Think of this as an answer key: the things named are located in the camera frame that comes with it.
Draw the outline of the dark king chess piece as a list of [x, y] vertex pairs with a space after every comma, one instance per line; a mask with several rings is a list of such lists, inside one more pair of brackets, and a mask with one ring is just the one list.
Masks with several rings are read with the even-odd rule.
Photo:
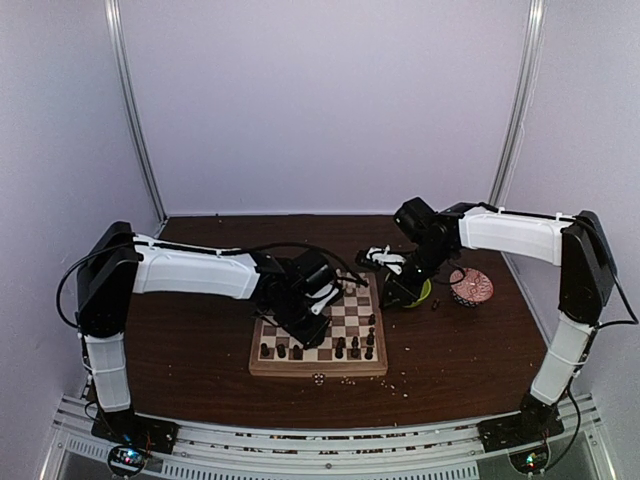
[[336, 359], [342, 359], [343, 358], [344, 348], [345, 348], [345, 338], [344, 337], [339, 337], [336, 340], [336, 344], [335, 344], [335, 348], [334, 348], [334, 357]]

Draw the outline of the dark knight chess piece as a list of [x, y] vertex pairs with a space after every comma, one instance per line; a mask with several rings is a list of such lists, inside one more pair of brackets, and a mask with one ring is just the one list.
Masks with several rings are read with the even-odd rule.
[[351, 348], [349, 355], [354, 360], [358, 360], [361, 358], [360, 337], [358, 335], [353, 336], [351, 339]]

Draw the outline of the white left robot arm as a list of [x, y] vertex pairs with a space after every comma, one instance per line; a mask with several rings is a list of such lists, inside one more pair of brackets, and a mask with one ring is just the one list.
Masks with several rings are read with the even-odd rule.
[[88, 255], [74, 263], [77, 330], [97, 396], [98, 423], [123, 444], [155, 432], [135, 414], [126, 372], [124, 336], [133, 295], [209, 294], [248, 300], [303, 348], [320, 345], [326, 307], [343, 289], [325, 250], [305, 247], [279, 258], [266, 247], [217, 249], [166, 242], [111, 224]]

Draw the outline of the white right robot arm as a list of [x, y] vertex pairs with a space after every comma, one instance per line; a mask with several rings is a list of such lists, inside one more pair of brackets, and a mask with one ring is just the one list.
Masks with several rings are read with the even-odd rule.
[[446, 261], [464, 250], [487, 250], [511, 260], [536, 318], [557, 315], [557, 323], [545, 329], [545, 357], [507, 428], [526, 442], [550, 430], [559, 400], [588, 360], [616, 285], [617, 266], [598, 215], [514, 212], [468, 202], [435, 211], [416, 197], [393, 220], [413, 250], [396, 253], [385, 246], [365, 252], [366, 259], [389, 272], [383, 306], [416, 303], [423, 285]]

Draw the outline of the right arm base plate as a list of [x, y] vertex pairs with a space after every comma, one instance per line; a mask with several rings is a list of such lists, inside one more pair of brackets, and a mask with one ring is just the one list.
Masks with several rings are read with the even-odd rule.
[[536, 422], [526, 423], [521, 413], [481, 421], [477, 428], [486, 453], [540, 442], [544, 436], [556, 436], [565, 431], [559, 418], [540, 426]]

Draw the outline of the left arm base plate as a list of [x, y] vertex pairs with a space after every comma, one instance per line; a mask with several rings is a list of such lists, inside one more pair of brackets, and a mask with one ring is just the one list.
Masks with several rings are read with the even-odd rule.
[[112, 443], [130, 445], [144, 451], [171, 454], [179, 426], [170, 421], [139, 415], [107, 415], [97, 419], [91, 428], [94, 437]]

